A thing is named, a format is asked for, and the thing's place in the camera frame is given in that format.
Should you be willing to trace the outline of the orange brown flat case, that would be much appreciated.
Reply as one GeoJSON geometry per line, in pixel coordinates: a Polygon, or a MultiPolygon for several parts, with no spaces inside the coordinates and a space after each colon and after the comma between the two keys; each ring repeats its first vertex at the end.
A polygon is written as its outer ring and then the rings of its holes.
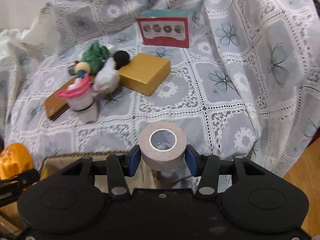
{"type": "MultiPolygon", "coordinates": [[[[78,77],[73,77],[71,80],[69,80],[67,83],[65,83],[61,88],[59,88],[57,91],[55,91],[52,95],[50,95],[44,102],[45,110],[47,117],[51,120],[57,119],[62,113],[64,113],[66,110],[71,110],[65,100],[62,98],[57,98],[55,94],[63,89],[66,89],[69,85],[71,85],[75,79],[78,77]]],[[[94,81],[94,77],[90,76],[90,84],[92,85],[94,81]]]]}

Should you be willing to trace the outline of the red teal donut box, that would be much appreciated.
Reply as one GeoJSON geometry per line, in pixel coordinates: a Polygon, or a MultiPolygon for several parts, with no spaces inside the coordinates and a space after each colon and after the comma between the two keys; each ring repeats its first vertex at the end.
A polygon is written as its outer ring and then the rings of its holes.
{"type": "Polygon", "coordinates": [[[189,48],[191,9],[148,10],[136,17],[145,46],[189,48]]]}

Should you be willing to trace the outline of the orange yellow plush object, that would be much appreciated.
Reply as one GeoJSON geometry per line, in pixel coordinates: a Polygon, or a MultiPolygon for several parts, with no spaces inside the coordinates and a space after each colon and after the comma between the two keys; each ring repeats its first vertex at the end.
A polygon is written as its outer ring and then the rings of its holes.
{"type": "Polygon", "coordinates": [[[14,177],[31,170],[33,167],[32,157],[23,144],[10,144],[1,152],[1,180],[14,177]]]}

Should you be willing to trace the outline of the green white plush toy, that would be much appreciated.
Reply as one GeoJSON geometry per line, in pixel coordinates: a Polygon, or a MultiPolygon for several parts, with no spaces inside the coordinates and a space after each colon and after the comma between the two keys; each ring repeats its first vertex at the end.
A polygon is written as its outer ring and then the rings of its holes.
{"type": "Polygon", "coordinates": [[[89,75],[96,75],[103,68],[107,59],[113,56],[116,51],[115,46],[111,44],[101,45],[98,40],[95,40],[82,52],[79,61],[76,60],[71,66],[68,66],[68,74],[70,76],[76,75],[74,73],[75,65],[79,62],[87,62],[91,68],[89,75]]]}

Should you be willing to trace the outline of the yellow cardboard box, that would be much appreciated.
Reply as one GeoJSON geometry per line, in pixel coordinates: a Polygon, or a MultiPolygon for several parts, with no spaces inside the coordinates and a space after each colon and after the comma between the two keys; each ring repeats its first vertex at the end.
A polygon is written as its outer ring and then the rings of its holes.
{"type": "Polygon", "coordinates": [[[170,60],[137,54],[118,70],[123,87],[150,96],[171,72],[170,60]]]}

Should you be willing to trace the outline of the olive fringed cushion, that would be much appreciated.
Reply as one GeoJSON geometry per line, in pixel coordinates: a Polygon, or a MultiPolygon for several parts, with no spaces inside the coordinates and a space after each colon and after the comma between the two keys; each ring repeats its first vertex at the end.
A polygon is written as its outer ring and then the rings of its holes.
{"type": "MultiPolygon", "coordinates": [[[[97,167],[92,166],[90,175],[95,176],[95,187],[100,189],[101,192],[107,193],[107,175],[105,161],[109,155],[117,155],[119,157],[119,162],[126,166],[129,162],[125,159],[125,156],[129,154],[129,151],[108,151],[108,152],[96,152],[96,153],[70,153],[70,154],[60,154],[52,157],[46,157],[40,166],[41,179],[45,179],[61,169],[70,165],[71,163],[79,160],[82,157],[92,157],[93,163],[97,164],[99,161],[102,163],[97,167]]],[[[141,189],[156,189],[157,183],[154,171],[149,168],[143,160],[140,161],[137,167],[136,173],[132,177],[125,178],[130,192],[135,188],[141,189]]]]}

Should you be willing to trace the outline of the black mushroom-shaped toy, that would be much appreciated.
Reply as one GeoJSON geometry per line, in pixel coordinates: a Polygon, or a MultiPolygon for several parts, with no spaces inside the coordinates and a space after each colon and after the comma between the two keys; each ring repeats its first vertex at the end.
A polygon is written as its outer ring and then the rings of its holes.
{"type": "Polygon", "coordinates": [[[116,69],[119,70],[121,67],[126,66],[130,62],[130,56],[126,51],[119,50],[113,55],[113,59],[116,63],[116,69]]]}

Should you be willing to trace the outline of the white fluffy plush toy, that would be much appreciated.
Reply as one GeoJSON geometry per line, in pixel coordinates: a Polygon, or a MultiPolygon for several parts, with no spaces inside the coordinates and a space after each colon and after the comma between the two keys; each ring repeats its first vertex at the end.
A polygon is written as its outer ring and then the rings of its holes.
{"type": "Polygon", "coordinates": [[[96,93],[111,94],[118,88],[119,83],[120,75],[116,70],[116,62],[113,57],[109,57],[95,76],[93,90],[96,93]]]}

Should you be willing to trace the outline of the white lace floral sofa cover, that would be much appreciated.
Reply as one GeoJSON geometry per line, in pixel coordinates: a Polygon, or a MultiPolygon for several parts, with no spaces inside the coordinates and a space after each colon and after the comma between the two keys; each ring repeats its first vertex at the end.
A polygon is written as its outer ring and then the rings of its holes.
{"type": "Polygon", "coordinates": [[[28,29],[1,32],[1,139],[36,166],[63,153],[127,150],[170,121],[200,153],[243,154],[279,176],[319,129],[319,16],[313,0],[49,0],[28,29]],[[191,9],[189,48],[145,46],[136,17],[191,9]],[[96,122],[52,121],[44,101],[95,40],[170,60],[151,96],[124,88],[96,122]]]}

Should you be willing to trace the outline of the grey tape roll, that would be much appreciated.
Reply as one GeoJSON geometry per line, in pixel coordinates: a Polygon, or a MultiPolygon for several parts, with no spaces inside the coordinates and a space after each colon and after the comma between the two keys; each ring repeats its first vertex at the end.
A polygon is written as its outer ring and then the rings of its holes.
{"type": "Polygon", "coordinates": [[[158,121],[142,130],[139,146],[144,162],[151,169],[172,170],[183,160],[187,137],[176,124],[158,121]]]}

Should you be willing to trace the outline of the pink white towel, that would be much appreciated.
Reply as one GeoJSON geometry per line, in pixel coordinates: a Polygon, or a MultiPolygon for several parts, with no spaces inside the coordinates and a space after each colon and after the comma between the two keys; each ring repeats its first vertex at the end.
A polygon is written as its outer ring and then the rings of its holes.
{"type": "Polygon", "coordinates": [[[65,100],[83,123],[97,121],[98,106],[92,94],[89,74],[76,78],[71,85],[57,92],[55,96],[65,100]]]}

